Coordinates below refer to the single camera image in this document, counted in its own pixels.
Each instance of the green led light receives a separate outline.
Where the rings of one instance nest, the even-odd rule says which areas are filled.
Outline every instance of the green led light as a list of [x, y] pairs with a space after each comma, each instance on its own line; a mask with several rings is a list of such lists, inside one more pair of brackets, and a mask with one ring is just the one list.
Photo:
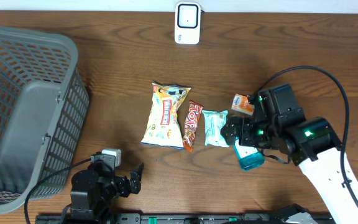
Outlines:
[[155, 218], [155, 217], [150, 217], [150, 218], [149, 218], [149, 224], [157, 224], [157, 218]]
[[313, 133], [311, 133], [310, 131], [305, 131], [305, 135], [306, 135], [306, 137], [309, 137], [309, 136], [311, 136]]

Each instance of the basket mesh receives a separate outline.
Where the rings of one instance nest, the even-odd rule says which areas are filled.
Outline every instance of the basket mesh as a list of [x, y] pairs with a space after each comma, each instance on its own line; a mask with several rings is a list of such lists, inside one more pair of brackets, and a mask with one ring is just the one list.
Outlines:
[[[71, 62], [70, 53], [62, 44], [53, 47], [31, 42], [0, 38], [0, 143], [22, 88], [29, 82], [62, 83]], [[80, 76], [74, 72], [55, 132], [50, 136], [47, 156], [40, 179], [71, 164], [80, 131], [88, 110], [89, 96]], [[32, 199], [58, 193], [67, 172], [50, 179], [33, 194]], [[20, 194], [0, 188], [0, 203], [15, 200]]]

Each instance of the cable wire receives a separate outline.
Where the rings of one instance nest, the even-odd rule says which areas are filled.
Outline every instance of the cable wire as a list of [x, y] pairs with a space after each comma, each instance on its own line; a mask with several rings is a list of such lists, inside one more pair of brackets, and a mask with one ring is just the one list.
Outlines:
[[343, 139], [342, 139], [342, 147], [341, 147], [341, 155], [340, 155], [340, 162], [341, 162], [341, 172], [342, 172], [342, 177], [344, 180], [344, 184], [346, 185], [346, 188], [348, 189], [355, 205], [358, 208], [358, 199], [356, 197], [356, 195], [354, 194], [352, 187], [350, 185], [350, 181], [347, 178], [346, 175], [346, 170], [345, 170], [345, 150], [346, 150], [346, 141], [347, 141], [347, 134], [349, 132], [349, 113], [350, 113], [350, 109], [349, 109], [349, 102], [347, 100], [347, 96], [345, 93], [345, 90], [343, 89], [342, 85], [340, 84], [340, 82], [329, 72], [325, 71], [322, 68], [319, 67], [315, 67], [315, 66], [310, 66], [310, 65], [302, 65], [302, 66], [296, 66], [296, 67], [292, 67], [292, 68], [288, 68], [285, 70], [282, 70], [281, 72], [276, 73], [275, 75], [273, 75], [272, 77], [270, 77], [255, 93], [254, 93], [254, 98], [255, 96], [257, 96], [258, 92], [263, 89], [265, 87], [266, 84], [268, 84], [270, 81], [272, 81], [273, 79], [279, 77], [280, 75], [290, 72], [290, 71], [294, 71], [294, 70], [299, 70], [299, 69], [309, 69], [309, 70], [316, 70], [319, 71], [323, 74], [325, 74], [326, 76], [328, 76], [332, 81], [334, 81], [334, 83], [336, 84], [336, 86], [339, 88], [339, 90], [341, 91], [341, 95], [343, 97], [344, 103], [345, 103], [345, 127], [344, 127], [344, 132], [343, 132]]
[[31, 195], [35, 192], [35, 190], [37, 190], [37, 188], [39, 188], [43, 183], [45, 183], [47, 180], [51, 179], [52, 177], [58, 175], [58, 174], [61, 174], [62, 172], [65, 172], [65, 171], [68, 171], [68, 170], [71, 170], [72, 168], [76, 167], [76, 166], [79, 166], [81, 164], [84, 164], [85, 162], [89, 162], [91, 159], [85, 159], [81, 162], [77, 162], [76, 164], [73, 164], [71, 166], [68, 166], [64, 169], [61, 169], [59, 171], [56, 171], [52, 174], [50, 174], [49, 176], [47, 176], [46, 178], [38, 181], [38, 183], [30, 190], [29, 194], [27, 195], [27, 197], [25, 198], [25, 201], [24, 201], [24, 216], [25, 216], [25, 222], [27, 224], [31, 224], [30, 222], [30, 218], [29, 218], [29, 211], [28, 211], [28, 205], [29, 205], [29, 200], [30, 200], [30, 197]]

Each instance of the wood grain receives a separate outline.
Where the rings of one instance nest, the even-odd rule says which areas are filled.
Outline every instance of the wood grain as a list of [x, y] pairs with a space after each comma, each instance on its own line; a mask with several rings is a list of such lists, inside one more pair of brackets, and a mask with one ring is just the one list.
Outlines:
[[[242, 172], [232, 148], [204, 146], [203, 118], [193, 153], [143, 146], [140, 141], [153, 80], [192, 87], [178, 111], [183, 124], [188, 100], [206, 110], [228, 110], [235, 93], [252, 93], [275, 72], [317, 65], [332, 72], [347, 91], [347, 153], [358, 178], [358, 15], [204, 13], [200, 44], [195, 46], [175, 43], [173, 22], [173, 13], [0, 11], [2, 26], [63, 34], [76, 43], [91, 104], [75, 161], [115, 147], [123, 151], [120, 175], [145, 162], [142, 191], [120, 198], [116, 208], [241, 213], [298, 203], [313, 212], [326, 211], [299, 168], [267, 160], [258, 169]], [[283, 82], [292, 84], [308, 118], [324, 116], [342, 135], [344, 106], [328, 78], [299, 71], [273, 84]], [[31, 220], [40, 213], [60, 213], [70, 203], [70, 189], [68, 182], [56, 197], [31, 202]], [[23, 222], [22, 208], [0, 215], [0, 223]]]

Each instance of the chip bag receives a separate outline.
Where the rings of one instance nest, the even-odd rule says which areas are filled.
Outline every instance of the chip bag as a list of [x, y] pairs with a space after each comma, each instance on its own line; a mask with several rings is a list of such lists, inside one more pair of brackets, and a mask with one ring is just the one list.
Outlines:
[[183, 149], [177, 110], [190, 88], [153, 82], [153, 105], [142, 144]]

